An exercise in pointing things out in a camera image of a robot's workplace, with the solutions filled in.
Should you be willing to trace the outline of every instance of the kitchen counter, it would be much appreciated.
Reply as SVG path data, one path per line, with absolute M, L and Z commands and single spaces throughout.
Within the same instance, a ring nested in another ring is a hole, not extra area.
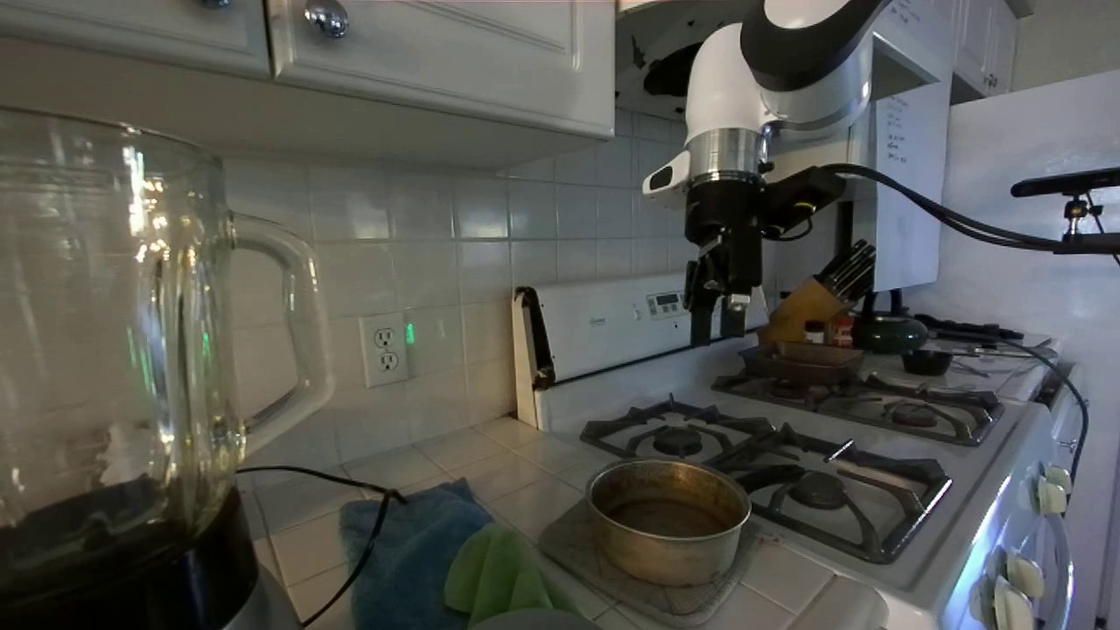
M 395 487 L 403 493 L 467 480 L 480 503 L 502 526 L 537 537 L 537 531 L 581 499 L 595 470 L 612 463 L 570 438 L 537 435 L 516 421 L 488 421 L 473 431 L 385 452 L 362 463 L 339 463 L 331 473 Z M 301 617 L 315 613 L 343 584 L 339 508 L 359 488 L 329 487 L 305 475 L 241 480 L 247 526 L 257 559 L 289 592 Z M 576 577 L 543 559 L 547 572 L 575 598 L 576 613 L 603 630 L 647 630 L 647 617 L 585 587 Z M 751 555 L 736 572 L 723 606 L 707 627 L 780 630 L 780 627 L 868 627 L 882 598 L 772 534 L 751 541 Z M 319 630 L 350 627 L 350 598 L 315 621 Z

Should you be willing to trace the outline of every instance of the stove burner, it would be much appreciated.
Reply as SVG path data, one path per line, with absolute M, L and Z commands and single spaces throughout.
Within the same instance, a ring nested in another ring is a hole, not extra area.
M 868 564 L 897 559 L 950 487 L 933 457 L 885 457 L 792 425 L 710 466 L 737 480 L 760 517 Z
M 801 372 L 792 376 L 792 361 L 771 352 L 744 352 L 742 372 L 717 376 L 714 387 L 950 443 L 980 443 L 999 411 L 995 391 L 931 391 L 843 372 Z
M 931 410 L 931 404 L 887 404 L 885 421 L 897 425 L 939 425 L 945 421 L 945 411 Z
M 617 421 L 588 421 L 581 439 L 633 457 L 645 447 L 673 457 L 710 463 L 730 447 L 730 438 L 771 435 L 760 416 L 726 416 L 714 404 L 676 401 L 633 404 Z
M 843 484 L 814 470 L 792 487 L 792 495 L 814 512 L 838 512 L 845 503 Z
M 654 447 L 666 456 L 684 457 L 684 456 L 697 456 L 703 443 L 697 425 L 659 425 Z

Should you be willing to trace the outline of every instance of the white tile backsplash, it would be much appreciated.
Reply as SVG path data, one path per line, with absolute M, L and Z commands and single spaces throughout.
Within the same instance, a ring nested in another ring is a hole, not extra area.
M 681 200 L 645 200 L 633 178 L 680 141 L 673 121 L 618 113 L 612 144 L 502 171 L 232 152 L 232 207 L 315 246 L 336 352 L 331 401 L 257 457 L 359 463 L 511 411 L 511 285 L 681 268 Z M 278 274 L 239 256 L 232 295 L 253 411 L 292 376 Z M 411 373 L 362 387 L 355 321 L 378 310 L 411 321 Z

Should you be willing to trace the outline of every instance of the blender handle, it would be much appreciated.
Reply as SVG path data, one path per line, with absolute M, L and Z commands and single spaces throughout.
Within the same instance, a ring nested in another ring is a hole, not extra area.
M 257 218 L 232 218 L 232 233 L 235 248 L 261 250 L 283 268 L 283 319 L 296 368 L 296 382 L 247 421 L 247 452 L 257 452 L 324 404 L 336 387 L 331 352 L 310 248 Z

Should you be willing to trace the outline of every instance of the electrical outlet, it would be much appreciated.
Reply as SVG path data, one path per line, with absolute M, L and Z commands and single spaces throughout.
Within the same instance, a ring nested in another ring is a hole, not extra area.
M 408 376 L 408 347 L 403 314 L 359 319 L 362 384 L 378 387 Z

